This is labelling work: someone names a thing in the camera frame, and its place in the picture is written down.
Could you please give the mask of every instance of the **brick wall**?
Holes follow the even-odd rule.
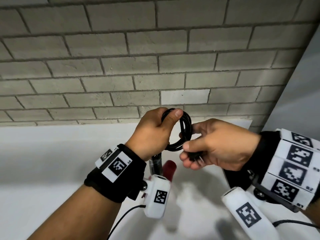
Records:
[[[259,131],[320,17],[320,0],[19,2],[0,0],[0,126],[167,106]]]

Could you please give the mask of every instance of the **person's left hand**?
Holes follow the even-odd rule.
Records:
[[[166,110],[167,108],[161,107],[148,111],[125,144],[144,161],[166,148],[174,125],[183,115],[181,109],[175,109],[161,123],[161,117]]]

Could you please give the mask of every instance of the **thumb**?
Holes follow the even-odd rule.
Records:
[[[169,132],[172,131],[174,125],[182,117],[183,111],[181,109],[175,109],[171,111],[163,120],[161,127],[165,128]]]
[[[208,151],[205,138],[202,136],[194,140],[186,141],[182,147],[186,152]]]

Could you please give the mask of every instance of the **person's right hand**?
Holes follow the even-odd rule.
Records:
[[[198,170],[206,165],[217,165],[226,170],[238,171],[250,159],[260,135],[228,122],[210,119],[192,125],[195,140],[183,144],[180,160],[183,166]],[[202,159],[190,161],[186,152],[203,151]]]

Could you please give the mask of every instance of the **hand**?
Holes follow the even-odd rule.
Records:
[[[193,133],[201,136],[183,144],[180,160],[183,166],[198,170],[206,165],[217,165],[238,171],[250,159],[260,135],[228,122],[210,119],[192,125]],[[203,152],[203,161],[190,161],[186,152]]]
[[[175,109],[161,123],[161,117],[166,110],[167,108],[161,107],[148,111],[125,144],[144,161],[166,148],[174,125],[183,115],[181,109]]]

